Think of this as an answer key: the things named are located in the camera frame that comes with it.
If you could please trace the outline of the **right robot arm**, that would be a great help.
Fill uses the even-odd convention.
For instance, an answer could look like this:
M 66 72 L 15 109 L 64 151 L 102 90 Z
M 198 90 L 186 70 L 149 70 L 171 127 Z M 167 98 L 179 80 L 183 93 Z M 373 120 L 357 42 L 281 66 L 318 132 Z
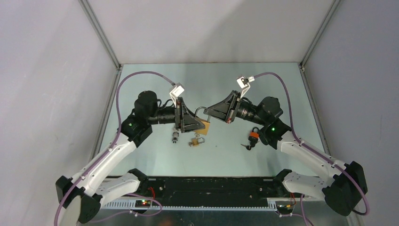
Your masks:
M 232 91 L 221 102 L 208 107 L 209 117 L 231 123 L 235 118 L 261 125 L 259 140 L 277 151 L 288 154 L 310 168 L 316 176 L 282 170 L 274 179 L 274 192 L 280 197 L 300 193 L 324 200 L 336 213 L 348 216 L 368 192 L 363 167 L 336 159 L 308 144 L 279 117 L 283 114 L 279 100 L 265 97 L 258 105 L 252 104 L 237 91 Z

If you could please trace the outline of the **large brass padlock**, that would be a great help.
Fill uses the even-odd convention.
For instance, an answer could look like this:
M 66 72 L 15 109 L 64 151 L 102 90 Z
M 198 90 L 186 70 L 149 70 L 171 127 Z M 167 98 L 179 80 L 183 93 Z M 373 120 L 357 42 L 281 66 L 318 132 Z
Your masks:
M 198 119 L 198 120 L 202 123 L 203 127 L 200 128 L 200 129 L 195 130 L 195 132 L 198 133 L 198 134 L 200 134 L 200 135 L 206 136 L 206 135 L 208 134 L 209 127 L 210 127 L 210 116 L 208 117 L 207 120 L 198 117 L 198 116 L 197 116 L 197 115 L 198 115 L 198 112 L 199 112 L 199 110 L 201 110 L 201 109 L 205 111 L 205 110 L 206 110 L 206 107 L 201 106 L 201 107 L 199 107 L 199 108 L 197 108 L 197 109 L 195 110 L 195 119 Z

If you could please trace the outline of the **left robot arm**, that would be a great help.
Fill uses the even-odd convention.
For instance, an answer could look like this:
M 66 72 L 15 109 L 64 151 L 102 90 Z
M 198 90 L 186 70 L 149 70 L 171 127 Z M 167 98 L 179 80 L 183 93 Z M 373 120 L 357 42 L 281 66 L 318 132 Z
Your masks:
M 185 132 L 204 129 L 205 124 L 195 117 L 180 97 L 176 106 L 159 106 L 156 93 L 143 91 L 134 102 L 132 113 L 119 125 L 115 138 L 80 172 L 70 178 L 60 177 L 56 191 L 64 216 L 60 226 L 75 226 L 91 221 L 109 202 L 124 195 L 147 194 L 147 176 L 137 169 L 129 170 L 118 179 L 106 182 L 110 172 L 152 133 L 152 125 L 174 124 Z

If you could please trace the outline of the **orange black padlock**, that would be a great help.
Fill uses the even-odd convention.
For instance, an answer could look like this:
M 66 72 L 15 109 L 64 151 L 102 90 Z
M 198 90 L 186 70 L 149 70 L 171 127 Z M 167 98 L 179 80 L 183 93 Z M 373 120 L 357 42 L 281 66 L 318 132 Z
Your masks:
M 258 134 L 258 127 L 253 127 L 248 135 L 248 144 L 240 144 L 241 146 L 245 147 L 247 150 L 251 150 L 256 144 L 259 142 L 259 134 Z

